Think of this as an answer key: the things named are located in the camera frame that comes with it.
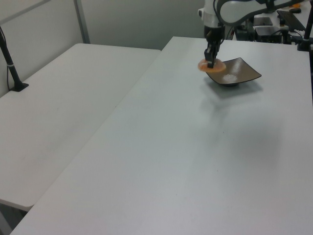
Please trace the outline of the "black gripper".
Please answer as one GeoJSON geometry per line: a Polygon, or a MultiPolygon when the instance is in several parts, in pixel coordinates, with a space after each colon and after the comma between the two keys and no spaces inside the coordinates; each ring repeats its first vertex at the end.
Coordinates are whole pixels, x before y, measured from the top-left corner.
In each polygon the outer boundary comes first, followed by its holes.
{"type": "Polygon", "coordinates": [[[215,59],[218,55],[220,45],[224,40],[225,25],[219,27],[204,27],[204,37],[208,42],[204,51],[204,57],[207,61],[207,67],[213,68],[215,59]]]}

